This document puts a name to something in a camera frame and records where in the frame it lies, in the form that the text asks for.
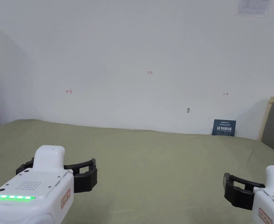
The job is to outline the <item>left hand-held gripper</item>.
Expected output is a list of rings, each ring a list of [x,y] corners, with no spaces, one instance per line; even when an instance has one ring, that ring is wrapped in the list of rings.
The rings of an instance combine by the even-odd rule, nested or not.
[[[64,165],[62,146],[44,145],[0,187],[0,224],[61,224],[74,193],[97,184],[96,159]],[[89,170],[80,173],[81,168]]]

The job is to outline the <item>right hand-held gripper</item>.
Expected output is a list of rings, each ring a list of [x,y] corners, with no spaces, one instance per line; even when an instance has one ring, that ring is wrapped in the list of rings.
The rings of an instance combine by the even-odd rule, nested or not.
[[[252,208],[255,224],[274,224],[274,165],[266,168],[265,185],[224,173],[223,187],[232,206]]]

